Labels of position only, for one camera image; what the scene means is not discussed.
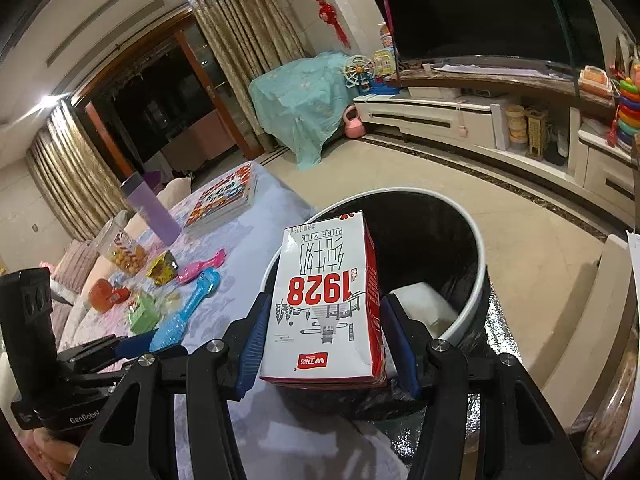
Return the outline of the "person's left hand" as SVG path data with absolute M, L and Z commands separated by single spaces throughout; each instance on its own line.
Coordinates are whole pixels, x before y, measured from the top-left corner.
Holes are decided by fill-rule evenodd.
M 65 480 L 79 448 L 73 443 L 58 440 L 46 428 L 29 430 L 20 437 L 21 445 L 29 458 L 51 480 Z

